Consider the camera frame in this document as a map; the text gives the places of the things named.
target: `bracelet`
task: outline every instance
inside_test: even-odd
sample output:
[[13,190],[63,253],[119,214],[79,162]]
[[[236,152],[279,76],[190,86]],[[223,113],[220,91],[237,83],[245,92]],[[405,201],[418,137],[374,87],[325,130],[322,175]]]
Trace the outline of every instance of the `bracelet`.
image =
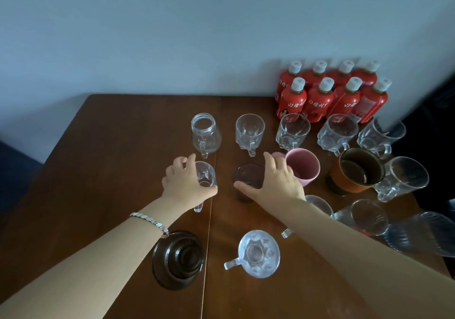
[[169,236],[169,230],[163,226],[161,223],[159,223],[157,220],[152,219],[151,217],[148,217],[147,215],[143,215],[141,213],[131,213],[130,216],[134,217],[139,217],[140,219],[145,219],[146,221],[150,222],[151,224],[156,225],[159,229],[163,231],[163,235],[161,236],[162,238],[167,238]]

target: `clear glass mug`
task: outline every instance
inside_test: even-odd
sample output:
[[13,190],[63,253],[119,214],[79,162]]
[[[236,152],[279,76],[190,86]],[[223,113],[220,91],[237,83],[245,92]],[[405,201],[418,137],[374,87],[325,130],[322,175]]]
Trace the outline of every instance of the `clear glass mug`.
[[384,169],[384,179],[373,185],[378,199],[382,202],[422,189],[429,183],[429,174],[425,167],[410,157],[394,157],[384,165]]
[[426,211],[390,224],[384,239],[399,252],[455,257],[455,223],[440,213]]
[[[307,194],[305,196],[305,200],[307,202],[311,203],[312,205],[314,205],[315,207],[317,207],[323,213],[326,213],[328,216],[330,216],[330,217],[333,216],[332,207],[321,197],[313,196],[312,194]],[[286,239],[286,238],[290,237],[292,233],[294,233],[294,232],[288,228],[284,232],[281,233],[281,236]]]
[[241,149],[248,150],[251,157],[256,155],[264,135],[265,123],[255,114],[244,114],[235,123],[235,141]]
[[[196,161],[196,174],[199,185],[203,187],[216,186],[217,179],[215,178],[215,169],[211,164],[204,161]],[[194,211],[200,213],[203,205],[204,203],[202,202],[194,208]]]
[[242,265],[249,275],[263,279],[272,275],[279,264],[280,249],[273,236],[263,230],[252,230],[240,240],[238,258],[224,263],[224,268]]
[[401,122],[387,124],[381,122],[384,118],[375,117],[359,133],[357,144],[362,148],[384,159],[392,152],[392,143],[406,134],[406,126]]
[[310,122],[299,113],[290,113],[281,118],[276,142],[280,148],[292,150],[298,148],[310,132]]
[[199,113],[191,120],[191,134],[194,147],[202,158],[214,153],[221,145],[221,134],[215,119],[208,113]]
[[356,200],[334,213],[333,218],[370,237],[384,234],[389,227],[384,209],[369,199]]
[[340,149],[348,150],[348,142],[359,132],[359,126],[345,114],[334,114],[327,118],[318,132],[318,144],[324,150],[340,156]]

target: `pink cup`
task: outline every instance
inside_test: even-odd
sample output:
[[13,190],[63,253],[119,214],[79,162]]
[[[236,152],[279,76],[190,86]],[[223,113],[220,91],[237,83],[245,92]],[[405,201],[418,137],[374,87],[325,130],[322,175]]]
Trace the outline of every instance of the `pink cup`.
[[321,171],[318,158],[310,150],[296,148],[288,151],[286,155],[276,152],[272,156],[274,158],[284,157],[286,164],[291,166],[294,177],[300,181],[302,186],[306,186],[316,179]]

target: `brown mug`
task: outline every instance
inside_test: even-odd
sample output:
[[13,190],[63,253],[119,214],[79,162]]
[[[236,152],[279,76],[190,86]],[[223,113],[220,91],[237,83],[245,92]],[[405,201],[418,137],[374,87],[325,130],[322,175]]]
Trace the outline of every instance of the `brown mug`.
[[384,179],[384,166],[372,152],[362,148],[344,151],[327,175],[328,187],[339,195],[359,193]]

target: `red bottle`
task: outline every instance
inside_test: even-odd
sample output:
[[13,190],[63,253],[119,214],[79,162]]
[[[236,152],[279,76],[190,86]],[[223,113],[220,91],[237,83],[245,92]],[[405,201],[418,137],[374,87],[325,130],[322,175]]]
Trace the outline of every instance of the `red bottle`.
[[277,93],[275,94],[275,100],[277,103],[280,102],[281,93],[283,90],[292,84],[292,81],[299,75],[299,71],[302,68],[302,63],[298,61],[291,62],[289,69],[283,71],[278,81]]
[[318,122],[326,114],[333,101],[333,79],[325,77],[319,85],[314,85],[308,91],[308,100],[302,109],[302,115],[310,122]]
[[345,86],[346,83],[352,77],[351,71],[354,67],[354,62],[350,60],[344,60],[338,69],[327,72],[327,77],[332,78],[335,81],[334,87]]
[[333,102],[325,115],[328,118],[334,114],[348,114],[360,100],[359,88],[362,80],[352,77],[345,86],[338,86],[333,91]]
[[327,62],[317,61],[314,64],[313,69],[306,70],[302,73],[302,78],[305,80],[305,89],[310,89],[314,85],[319,85],[321,80],[325,77],[325,69],[327,68]]
[[377,61],[369,62],[365,65],[364,68],[354,69],[352,70],[351,75],[353,77],[359,77],[364,81],[365,86],[372,86],[378,80],[378,75],[376,75],[376,71],[378,71],[379,64]]
[[287,86],[281,93],[280,103],[278,104],[277,117],[281,119],[289,113],[300,113],[307,99],[304,91],[305,80],[297,77],[290,86]]
[[380,78],[374,86],[363,87],[360,90],[360,101],[349,113],[349,117],[361,124],[369,121],[386,103],[388,96],[385,91],[391,84],[391,80]]

